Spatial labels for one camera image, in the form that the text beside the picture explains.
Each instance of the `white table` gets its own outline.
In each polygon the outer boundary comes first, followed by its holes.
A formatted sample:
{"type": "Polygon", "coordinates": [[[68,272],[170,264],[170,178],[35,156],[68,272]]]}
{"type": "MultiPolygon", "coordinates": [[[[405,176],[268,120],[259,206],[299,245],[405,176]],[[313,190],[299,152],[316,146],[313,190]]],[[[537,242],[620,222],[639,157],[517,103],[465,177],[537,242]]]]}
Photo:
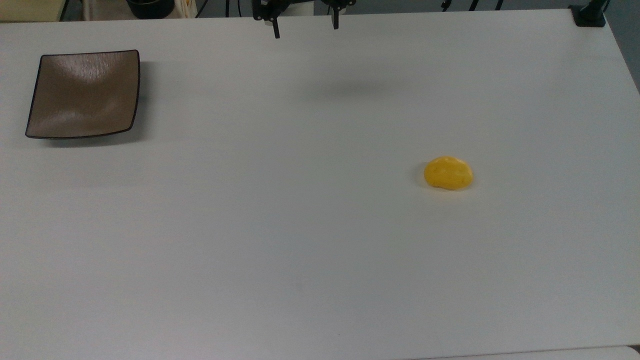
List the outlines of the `white table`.
{"type": "Polygon", "coordinates": [[[0,351],[385,360],[640,343],[640,97],[569,10],[0,25],[0,351]],[[41,54],[134,128],[24,137],[41,54]],[[424,162],[467,160],[462,192],[424,162]]]}

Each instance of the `square plate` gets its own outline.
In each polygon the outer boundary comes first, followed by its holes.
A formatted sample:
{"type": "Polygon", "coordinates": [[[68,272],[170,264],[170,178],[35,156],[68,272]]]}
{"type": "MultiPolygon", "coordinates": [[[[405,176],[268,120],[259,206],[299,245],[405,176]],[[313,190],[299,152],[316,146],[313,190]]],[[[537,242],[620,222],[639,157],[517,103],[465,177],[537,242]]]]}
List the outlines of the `square plate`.
{"type": "Polygon", "coordinates": [[[139,92],[137,50],[43,55],[25,135],[66,139],[130,130],[139,92]]]}

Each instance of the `plate rim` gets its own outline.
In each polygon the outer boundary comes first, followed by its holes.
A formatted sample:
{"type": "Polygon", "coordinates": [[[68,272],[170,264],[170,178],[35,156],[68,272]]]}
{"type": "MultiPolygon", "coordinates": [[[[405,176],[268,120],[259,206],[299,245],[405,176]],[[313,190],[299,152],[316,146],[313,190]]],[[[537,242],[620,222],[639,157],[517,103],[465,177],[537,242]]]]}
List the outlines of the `plate rim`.
{"type": "Polygon", "coordinates": [[[136,120],[136,114],[138,112],[138,102],[140,101],[140,52],[137,49],[131,49],[131,50],[117,50],[117,51],[95,51],[92,53],[72,53],[72,54],[43,54],[40,57],[40,63],[38,64],[38,74],[36,75],[36,83],[33,87],[33,96],[31,97],[31,107],[29,109],[29,118],[27,119],[27,127],[24,130],[24,136],[31,138],[31,139],[48,139],[48,140],[66,140],[66,139],[84,139],[84,138],[96,138],[98,136],[107,136],[107,135],[113,135],[113,134],[119,134],[119,133],[124,133],[126,131],[131,130],[131,128],[133,128],[133,124],[136,120]],[[38,82],[40,80],[40,71],[42,69],[42,59],[44,59],[46,56],[69,56],[69,55],[91,55],[91,54],[115,54],[115,53],[130,53],[130,52],[135,52],[136,53],[136,57],[137,57],[137,63],[138,63],[138,87],[136,89],[136,104],[134,105],[133,108],[133,116],[131,119],[131,123],[129,124],[129,127],[127,127],[126,129],[123,130],[118,130],[118,131],[112,131],[110,133],[102,133],[102,134],[94,134],[94,135],[82,135],[82,136],[35,136],[35,135],[28,135],[27,132],[29,131],[29,124],[31,123],[31,116],[33,114],[33,104],[35,102],[36,99],[36,91],[38,90],[38,82]]]}

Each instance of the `gray floor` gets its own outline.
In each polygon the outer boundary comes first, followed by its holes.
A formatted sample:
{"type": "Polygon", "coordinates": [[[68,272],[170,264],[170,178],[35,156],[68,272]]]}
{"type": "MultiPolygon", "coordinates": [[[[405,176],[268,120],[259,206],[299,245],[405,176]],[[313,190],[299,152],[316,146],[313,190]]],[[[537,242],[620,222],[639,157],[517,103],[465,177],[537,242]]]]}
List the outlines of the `gray floor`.
{"type": "MultiPolygon", "coordinates": [[[[237,17],[237,3],[244,16],[251,16],[250,0],[231,0],[230,16],[237,17]]],[[[349,13],[406,13],[406,12],[439,12],[442,11],[442,0],[358,0],[349,8],[349,13]]],[[[449,11],[467,11],[472,0],[452,0],[449,11]]],[[[493,10],[496,0],[480,0],[476,11],[493,10]]],[[[566,8],[569,4],[586,4],[588,0],[504,0],[503,10],[521,9],[554,9],[566,8]]],[[[81,19],[82,4],[80,0],[70,0],[65,18],[66,21],[81,19]]],[[[316,15],[326,14],[327,7],[316,0],[316,15]]],[[[201,17],[223,17],[225,0],[209,0],[201,17]]],[[[613,30],[618,45],[624,55],[631,75],[640,88],[640,1],[611,0],[607,10],[607,20],[613,30]]]]}

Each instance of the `black container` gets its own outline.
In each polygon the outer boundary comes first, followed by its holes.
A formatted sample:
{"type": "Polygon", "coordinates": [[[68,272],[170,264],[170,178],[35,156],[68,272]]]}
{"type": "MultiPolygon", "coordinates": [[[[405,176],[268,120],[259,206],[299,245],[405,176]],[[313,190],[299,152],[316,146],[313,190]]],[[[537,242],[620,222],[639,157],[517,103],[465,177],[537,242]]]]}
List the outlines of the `black container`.
{"type": "Polygon", "coordinates": [[[138,19],[163,19],[175,7],[174,0],[127,0],[127,4],[138,19]]]}

